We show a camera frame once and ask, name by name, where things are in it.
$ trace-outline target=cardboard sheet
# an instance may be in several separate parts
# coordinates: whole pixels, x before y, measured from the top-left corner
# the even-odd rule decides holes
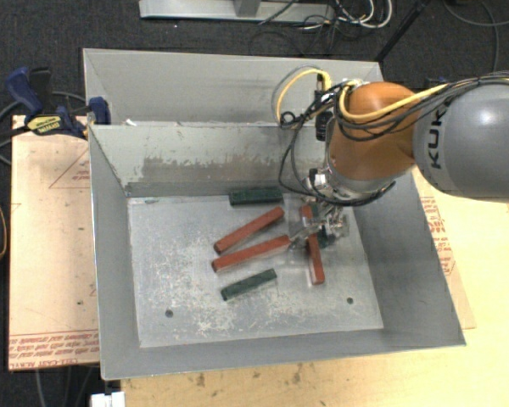
[[[96,363],[87,142],[27,133],[14,138],[12,156],[8,368]],[[414,176],[461,326],[474,328],[436,192]]]

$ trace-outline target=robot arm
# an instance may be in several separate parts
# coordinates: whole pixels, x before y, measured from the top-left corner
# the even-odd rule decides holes
[[[319,100],[301,116],[276,108],[282,127],[299,131],[315,116],[325,128],[324,164],[301,182],[304,194],[337,205],[368,203],[417,164],[442,192],[509,202],[509,75],[419,93],[389,82],[329,84],[322,77]]]

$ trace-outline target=white object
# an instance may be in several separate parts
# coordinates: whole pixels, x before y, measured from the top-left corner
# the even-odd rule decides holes
[[[113,392],[110,395],[95,393],[91,396],[91,407],[126,407],[124,392]]]

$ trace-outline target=yellow cable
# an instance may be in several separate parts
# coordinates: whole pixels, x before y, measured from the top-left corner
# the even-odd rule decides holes
[[[401,99],[400,101],[397,101],[394,104],[390,104],[387,107],[384,107],[383,109],[376,110],[371,113],[364,113],[364,114],[352,114],[347,111],[347,108],[345,107],[345,97],[347,96],[347,92],[350,90],[352,86],[345,86],[343,91],[341,91],[341,94],[339,95],[339,110],[341,111],[341,114],[349,119],[349,120],[372,120],[376,118],[380,118],[381,116],[390,113],[396,109],[399,109],[400,107],[403,107],[409,103],[412,103],[413,101],[416,101],[417,99],[429,97],[430,95],[433,95],[436,92],[439,92],[440,90],[444,89],[448,86],[448,83],[445,83],[443,85],[431,87],[430,89],[427,89],[425,91],[415,93],[414,95],[411,95],[410,97]]]
[[[332,79],[330,78],[330,75],[323,70],[305,70],[297,74],[291,81],[289,81],[286,86],[281,90],[281,93],[279,94],[279,98],[277,99],[276,107],[275,107],[275,118],[277,120],[277,123],[280,124],[281,119],[281,103],[282,99],[284,98],[285,94],[287,93],[288,89],[300,78],[309,75],[309,74],[318,74],[322,76],[322,90],[326,91],[330,87],[332,87]]]

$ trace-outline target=green block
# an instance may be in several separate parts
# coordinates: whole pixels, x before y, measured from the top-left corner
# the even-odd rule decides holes
[[[282,202],[282,191],[279,187],[250,188],[231,192],[228,195],[230,205],[268,204]]]
[[[249,291],[256,289],[260,285],[264,285],[274,279],[277,279],[277,273],[275,270],[270,268],[269,270],[262,271],[261,273],[243,279],[242,281],[233,283],[221,289],[221,296],[224,301],[228,301],[231,298],[237,297],[238,295],[248,293]]]

